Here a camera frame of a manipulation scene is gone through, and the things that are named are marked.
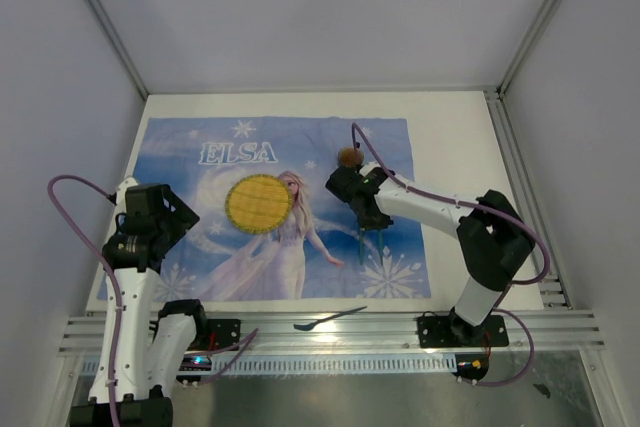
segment white wall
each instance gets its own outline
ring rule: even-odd
[[[112,188],[142,112],[83,0],[0,0],[0,395],[2,425],[43,425],[66,317],[80,312],[95,263],[46,196],[76,173]],[[61,185],[100,240],[108,204]]]
[[[640,409],[640,0],[563,0],[507,101],[578,303]]]
[[[495,85],[542,0],[101,0],[154,93]]]

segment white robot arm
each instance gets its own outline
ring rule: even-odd
[[[396,178],[406,186],[413,185],[401,176]],[[525,232],[503,218],[457,202],[482,203],[520,220],[506,197],[496,191],[478,198],[443,195],[456,199],[447,204],[402,187],[376,163],[360,168],[339,167],[326,187],[349,204],[361,230],[385,229],[393,223],[391,217],[400,216],[445,232],[460,242],[470,277],[452,309],[450,322],[462,344],[483,335],[483,322],[535,245]]]
[[[149,347],[151,308],[162,260],[198,216],[167,185],[138,185],[126,179],[116,192],[115,232],[103,255],[113,268],[122,296],[116,326],[116,295],[107,278],[107,318],[100,365],[89,392],[89,405],[71,410],[71,427],[111,426],[108,365],[115,356],[115,402],[122,423],[172,425],[172,385],[185,351],[205,335],[206,316],[198,300],[167,302],[158,315]],[[112,351],[114,332],[119,335]]]

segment elsa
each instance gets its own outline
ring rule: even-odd
[[[302,297],[305,277],[303,243],[311,242],[336,267],[344,263],[333,257],[316,233],[309,206],[309,191],[299,175],[286,171],[278,176],[293,197],[289,216],[276,231],[256,236],[196,287],[205,301],[294,300]],[[254,255],[262,246],[259,254]]]

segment elsa text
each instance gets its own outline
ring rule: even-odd
[[[200,152],[202,165],[237,164],[237,163],[277,163],[270,142],[262,142],[258,148],[257,142],[246,142],[236,147],[233,142],[205,142]]]

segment blue background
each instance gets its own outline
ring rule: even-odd
[[[365,262],[360,265],[355,215],[324,188],[337,167],[338,151],[351,144],[353,121],[370,133],[371,142],[390,168],[413,179],[404,119],[150,119],[134,177],[140,183],[169,184],[201,217],[193,231],[167,255],[156,300],[192,297],[199,278],[251,240],[250,235],[236,230],[224,213],[224,198],[231,186],[248,175],[278,175],[285,170],[296,172],[307,183],[318,235],[329,252],[345,262],[338,269],[305,241],[303,298],[430,297],[419,224],[393,219],[394,225],[384,231],[383,262],[377,234],[366,233]],[[238,128],[242,124],[249,129]],[[206,142],[232,142],[237,155],[242,143],[257,142],[260,147],[266,141],[271,143],[277,163],[199,163]],[[365,155],[365,162],[373,160],[366,150]],[[99,298],[105,298],[104,288]]]

